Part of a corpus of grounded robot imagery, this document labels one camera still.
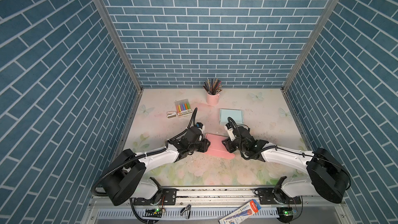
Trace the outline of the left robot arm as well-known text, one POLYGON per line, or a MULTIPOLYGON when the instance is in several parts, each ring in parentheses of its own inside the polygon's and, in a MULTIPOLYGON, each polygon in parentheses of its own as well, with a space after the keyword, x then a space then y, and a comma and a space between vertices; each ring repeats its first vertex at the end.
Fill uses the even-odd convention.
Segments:
POLYGON ((204 129, 198 122, 166 141, 163 148, 141 153, 124 150, 93 184, 92 195, 107 196, 115 206, 130 198, 143 199, 153 205, 159 203, 163 199, 162 186, 153 177, 144 180, 144 175, 194 152, 205 153, 210 141, 204 137, 204 129))

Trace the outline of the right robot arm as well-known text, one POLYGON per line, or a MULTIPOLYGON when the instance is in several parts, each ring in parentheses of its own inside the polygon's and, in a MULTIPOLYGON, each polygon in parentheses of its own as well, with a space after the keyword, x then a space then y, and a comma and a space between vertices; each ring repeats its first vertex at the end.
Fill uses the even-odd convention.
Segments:
POLYGON ((238 150, 245 160, 277 163, 304 173, 303 178, 282 176, 278 180, 272 191, 277 202, 286 203, 301 196, 320 196, 332 203, 342 203, 350 188, 351 177, 327 150, 300 151, 256 140, 249 129, 232 123, 227 123, 225 130, 229 137, 222 143, 228 152, 238 150))

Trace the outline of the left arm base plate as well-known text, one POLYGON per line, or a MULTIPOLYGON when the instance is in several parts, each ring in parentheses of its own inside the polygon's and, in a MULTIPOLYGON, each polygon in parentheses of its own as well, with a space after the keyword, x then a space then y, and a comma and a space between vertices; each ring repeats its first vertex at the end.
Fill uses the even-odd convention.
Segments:
POLYGON ((177 199, 177 189, 176 188, 164 188, 155 193, 151 199, 145 198, 134 198, 133 204, 137 206, 169 206, 175 205, 177 199))

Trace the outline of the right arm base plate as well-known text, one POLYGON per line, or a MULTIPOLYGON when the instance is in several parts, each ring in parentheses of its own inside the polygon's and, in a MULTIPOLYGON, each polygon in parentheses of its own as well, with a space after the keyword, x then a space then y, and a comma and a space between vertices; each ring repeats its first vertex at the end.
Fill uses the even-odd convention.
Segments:
POLYGON ((302 203, 301 197, 290 198, 283 191, 271 187, 257 188, 254 194, 259 198, 261 205, 299 205, 302 203))

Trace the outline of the light blue paper box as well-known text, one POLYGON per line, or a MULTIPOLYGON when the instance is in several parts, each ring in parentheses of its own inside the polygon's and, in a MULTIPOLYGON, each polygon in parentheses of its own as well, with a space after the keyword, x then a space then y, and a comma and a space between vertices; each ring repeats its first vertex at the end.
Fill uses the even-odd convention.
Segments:
POLYGON ((242 110, 220 109, 220 124, 227 124, 229 117, 232 118, 238 125, 244 123, 242 110))

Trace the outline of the pink paper box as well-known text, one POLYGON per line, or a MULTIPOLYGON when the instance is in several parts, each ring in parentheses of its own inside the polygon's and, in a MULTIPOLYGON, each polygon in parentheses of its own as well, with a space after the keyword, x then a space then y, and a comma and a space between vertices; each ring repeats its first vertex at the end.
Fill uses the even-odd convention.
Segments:
POLYGON ((228 152, 226 147, 222 143, 222 141, 226 140, 227 137, 207 133, 206 139, 210 141, 210 145, 205 154, 230 160, 235 158, 235 154, 228 152))

